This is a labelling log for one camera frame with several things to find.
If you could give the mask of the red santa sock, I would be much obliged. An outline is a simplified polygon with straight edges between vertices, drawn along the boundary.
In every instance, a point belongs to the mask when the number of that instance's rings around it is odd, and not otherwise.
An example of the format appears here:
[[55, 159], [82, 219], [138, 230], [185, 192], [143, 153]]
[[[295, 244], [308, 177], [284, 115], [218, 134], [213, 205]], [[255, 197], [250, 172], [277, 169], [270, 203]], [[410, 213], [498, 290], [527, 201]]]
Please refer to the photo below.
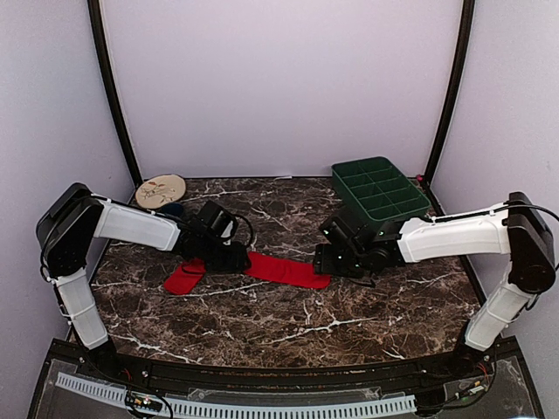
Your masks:
[[310, 263], [274, 258], [253, 251], [249, 253], [249, 259], [251, 266], [244, 274], [256, 279], [307, 289], [324, 289], [331, 282], [328, 274], [317, 274]]

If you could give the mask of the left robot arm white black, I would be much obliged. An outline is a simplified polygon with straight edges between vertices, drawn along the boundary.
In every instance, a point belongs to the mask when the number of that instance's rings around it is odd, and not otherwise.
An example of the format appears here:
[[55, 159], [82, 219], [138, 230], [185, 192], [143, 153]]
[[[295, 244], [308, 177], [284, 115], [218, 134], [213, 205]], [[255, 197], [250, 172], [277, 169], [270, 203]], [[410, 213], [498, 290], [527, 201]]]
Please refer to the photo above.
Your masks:
[[173, 216], [137, 209], [95, 195], [76, 182], [39, 220], [39, 271], [52, 284], [63, 316], [90, 353], [90, 368], [105, 381], [123, 373], [122, 359], [107, 346], [107, 329], [100, 318], [86, 274], [86, 257], [95, 238], [148, 246], [197, 258], [208, 272], [240, 273], [251, 267], [247, 244], [235, 240], [240, 215], [208, 201], [192, 216]]

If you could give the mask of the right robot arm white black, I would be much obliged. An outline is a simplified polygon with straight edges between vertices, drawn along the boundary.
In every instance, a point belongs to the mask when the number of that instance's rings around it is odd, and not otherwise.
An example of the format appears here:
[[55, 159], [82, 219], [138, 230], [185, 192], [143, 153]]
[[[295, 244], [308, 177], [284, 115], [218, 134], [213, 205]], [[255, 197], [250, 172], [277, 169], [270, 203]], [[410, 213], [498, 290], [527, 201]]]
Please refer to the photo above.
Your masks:
[[317, 274], [361, 279], [440, 258], [501, 258], [501, 278], [485, 290], [483, 305], [464, 326], [461, 347], [445, 361], [446, 372], [463, 379], [479, 365], [479, 353], [554, 285], [558, 263], [549, 217], [558, 215], [522, 192], [484, 209], [391, 218], [377, 226], [343, 208], [321, 225], [327, 241], [316, 246], [313, 267]]

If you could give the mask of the green compartment tray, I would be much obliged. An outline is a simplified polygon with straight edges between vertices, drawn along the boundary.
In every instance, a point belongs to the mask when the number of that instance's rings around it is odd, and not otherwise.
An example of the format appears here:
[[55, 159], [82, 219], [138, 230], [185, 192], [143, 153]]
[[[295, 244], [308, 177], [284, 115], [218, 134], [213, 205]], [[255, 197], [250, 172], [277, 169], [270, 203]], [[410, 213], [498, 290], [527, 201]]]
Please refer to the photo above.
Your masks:
[[383, 156], [335, 163], [331, 178], [343, 204], [374, 230], [425, 216], [431, 207], [422, 190]]

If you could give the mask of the dark blue cup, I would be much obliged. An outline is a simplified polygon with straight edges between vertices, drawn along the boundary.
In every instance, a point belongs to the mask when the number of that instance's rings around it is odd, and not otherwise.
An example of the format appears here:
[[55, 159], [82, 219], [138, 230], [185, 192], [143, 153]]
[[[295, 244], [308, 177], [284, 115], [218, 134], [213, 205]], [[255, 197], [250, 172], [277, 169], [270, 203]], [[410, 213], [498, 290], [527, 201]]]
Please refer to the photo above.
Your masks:
[[158, 212], [164, 215], [181, 217], [184, 214], [184, 207], [180, 203], [167, 203]]

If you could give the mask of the beige floral plate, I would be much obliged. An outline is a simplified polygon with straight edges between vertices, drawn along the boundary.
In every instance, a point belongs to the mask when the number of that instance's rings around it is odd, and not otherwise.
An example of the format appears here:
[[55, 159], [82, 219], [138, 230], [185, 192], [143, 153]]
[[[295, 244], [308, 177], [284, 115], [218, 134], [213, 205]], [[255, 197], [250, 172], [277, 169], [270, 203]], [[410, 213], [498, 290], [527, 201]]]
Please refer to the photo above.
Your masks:
[[159, 175], [145, 181], [135, 191], [136, 203], [144, 209], [156, 210], [179, 201], [186, 192], [186, 182], [179, 175]]

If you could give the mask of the black front rail base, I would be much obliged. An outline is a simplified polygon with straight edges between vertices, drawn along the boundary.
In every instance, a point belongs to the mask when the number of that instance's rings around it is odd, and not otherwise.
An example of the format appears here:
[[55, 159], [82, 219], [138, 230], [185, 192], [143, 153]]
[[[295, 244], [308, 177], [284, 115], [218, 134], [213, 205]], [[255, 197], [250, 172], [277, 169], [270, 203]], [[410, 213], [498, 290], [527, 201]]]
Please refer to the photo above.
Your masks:
[[381, 399], [413, 395], [417, 412], [385, 418], [541, 418], [543, 409], [517, 341], [499, 340], [484, 359], [447, 369], [447, 354], [415, 360], [351, 367], [240, 368], [211, 367], [121, 355], [121, 375], [94, 367], [76, 344], [54, 340], [46, 355], [28, 412], [31, 418], [165, 418], [141, 417], [96, 402], [54, 385], [59, 373], [105, 381], [126, 390], [191, 395], [196, 389], [249, 394], [355, 395]]

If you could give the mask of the right black frame post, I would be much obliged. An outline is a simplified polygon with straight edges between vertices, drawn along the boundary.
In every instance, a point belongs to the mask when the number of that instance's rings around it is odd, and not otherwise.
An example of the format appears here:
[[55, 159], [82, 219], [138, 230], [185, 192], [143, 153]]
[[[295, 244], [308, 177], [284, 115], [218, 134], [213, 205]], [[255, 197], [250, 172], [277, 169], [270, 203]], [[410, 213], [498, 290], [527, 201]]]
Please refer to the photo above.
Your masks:
[[473, 26], [475, 4], [475, 0], [464, 0], [462, 2], [459, 30], [455, 52], [453, 55], [452, 68], [445, 93], [445, 100], [442, 106], [438, 127], [431, 146], [429, 159], [427, 161], [423, 174], [424, 187], [426, 189], [431, 186], [434, 180], [452, 122], [452, 116], [459, 95], [459, 88], [466, 64], [466, 55]]

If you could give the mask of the black frame post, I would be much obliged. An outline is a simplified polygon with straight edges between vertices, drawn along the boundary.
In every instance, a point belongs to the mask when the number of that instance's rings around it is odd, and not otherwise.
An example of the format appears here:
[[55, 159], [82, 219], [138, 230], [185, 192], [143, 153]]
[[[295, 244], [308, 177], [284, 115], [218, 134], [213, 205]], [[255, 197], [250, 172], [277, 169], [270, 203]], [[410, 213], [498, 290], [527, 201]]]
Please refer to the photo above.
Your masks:
[[459, 95], [459, 88], [466, 64], [466, 55], [473, 26], [475, 4], [475, 0], [464, 0], [462, 2], [459, 30], [455, 52], [453, 55], [452, 68], [445, 93], [445, 100], [442, 106], [438, 127], [431, 146], [429, 159], [427, 161], [423, 174], [424, 187], [426, 189], [431, 186], [434, 180], [452, 122], [452, 116]]
[[104, 86], [109, 111], [117, 134], [117, 139], [123, 154], [128, 173], [133, 184], [138, 187], [143, 179], [138, 161], [133, 150], [132, 141], [128, 132], [125, 116], [121, 107], [121, 101], [117, 92], [111, 58], [109, 55], [107, 35], [103, 22], [101, 1], [88, 0], [88, 15], [90, 20], [93, 43], [96, 51], [97, 61], [100, 68], [100, 76]]

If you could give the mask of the left black frame post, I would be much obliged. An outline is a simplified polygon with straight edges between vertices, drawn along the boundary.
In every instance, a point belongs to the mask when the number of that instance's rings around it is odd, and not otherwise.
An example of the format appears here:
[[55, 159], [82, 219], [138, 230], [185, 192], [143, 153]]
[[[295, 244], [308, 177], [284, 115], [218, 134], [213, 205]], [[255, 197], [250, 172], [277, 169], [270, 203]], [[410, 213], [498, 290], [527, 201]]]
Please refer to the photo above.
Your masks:
[[132, 141], [128, 132], [125, 116], [121, 107], [121, 101], [117, 92], [111, 58], [109, 55], [107, 35], [103, 22], [101, 1], [88, 0], [88, 15], [90, 20], [93, 43], [96, 51], [97, 61], [100, 68], [100, 76], [104, 86], [109, 111], [117, 134], [117, 139], [123, 154], [128, 173], [133, 184], [138, 187], [143, 179], [138, 161], [133, 150]]

